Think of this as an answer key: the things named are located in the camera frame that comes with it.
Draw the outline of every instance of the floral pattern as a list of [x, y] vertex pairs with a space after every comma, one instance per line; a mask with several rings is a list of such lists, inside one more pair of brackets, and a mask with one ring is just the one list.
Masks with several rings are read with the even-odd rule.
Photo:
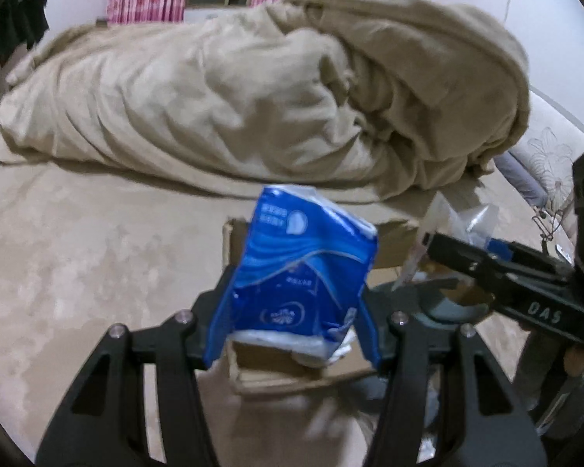
[[529, 139], [528, 146], [533, 149], [531, 171], [549, 194], [547, 207], [555, 212], [573, 190], [573, 148], [559, 144], [549, 126], [543, 128], [539, 139]]

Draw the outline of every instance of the cardboard box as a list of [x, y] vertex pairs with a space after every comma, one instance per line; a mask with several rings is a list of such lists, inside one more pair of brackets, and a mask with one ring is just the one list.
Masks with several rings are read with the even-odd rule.
[[[415, 240], [416, 227], [406, 221], [377, 226], [378, 253], [368, 274], [370, 287], [393, 281]], [[248, 233], [244, 219], [230, 219], [223, 227], [223, 266], [240, 262]], [[370, 362], [357, 341], [352, 351], [324, 369], [309, 369], [296, 363], [290, 353], [272, 348], [227, 343], [229, 376], [236, 392], [287, 393], [319, 388], [372, 374]]]

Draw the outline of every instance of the transparent plastic bag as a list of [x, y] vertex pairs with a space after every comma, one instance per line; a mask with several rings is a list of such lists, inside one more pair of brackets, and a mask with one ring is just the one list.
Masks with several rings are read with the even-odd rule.
[[457, 285], [453, 290], [444, 290], [446, 296], [456, 302], [480, 302], [480, 293], [471, 293], [474, 280], [452, 269], [433, 262], [426, 253], [423, 244], [426, 234], [450, 235], [478, 248], [486, 249], [493, 230], [498, 224], [500, 209], [496, 205], [484, 204], [462, 212], [456, 212], [441, 193], [434, 196], [430, 207], [422, 219], [413, 246], [409, 250], [402, 271], [394, 282], [392, 290], [406, 284], [421, 283], [437, 279], [454, 279]]

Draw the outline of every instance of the mattress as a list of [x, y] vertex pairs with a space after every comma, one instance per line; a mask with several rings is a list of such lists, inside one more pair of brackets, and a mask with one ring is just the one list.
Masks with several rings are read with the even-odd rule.
[[[499, 205], [495, 235], [539, 247], [530, 207], [498, 172], [464, 177], [442, 191], [457, 210]], [[405, 248], [432, 197], [411, 190], [385, 204], [349, 208], [376, 223], [406, 219]], [[252, 209], [252, 201], [96, 165], [0, 165], [0, 421], [29, 457], [108, 326], [149, 327], [191, 307], [220, 275], [225, 221], [248, 218]], [[526, 334], [497, 315], [478, 329], [514, 375]], [[199, 383], [224, 466], [362, 462], [366, 442], [335, 388], [241, 399], [224, 361]], [[153, 373], [146, 372], [150, 447], [162, 460], [154, 403]]]

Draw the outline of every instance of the plastic wrapper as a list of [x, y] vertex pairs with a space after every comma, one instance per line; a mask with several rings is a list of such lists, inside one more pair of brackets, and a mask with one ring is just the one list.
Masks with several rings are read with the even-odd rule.
[[475, 286], [469, 276], [433, 262], [426, 253], [423, 240], [426, 234], [444, 234], [467, 242], [478, 248], [487, 249], [491, 235], [498, 224], [499, 208], [485, 204], [473, 209], [456, 212], [441, 194], [434, 196], [430, 207], [417, 231], [415, 243], [409, 250], [402, 271], [394, 282], [393, 290], [406, 284], [415, 284], [436, 279], [453, 279], [453, 288], [443, 290], [445, 295], [461, 304], [480, 303], [487, 300], [486, 295]]
[[231, 284], [232, 339], [310, 366], [341, 355], [377, 245], [373, 225], [314, 188], [265, 187]]

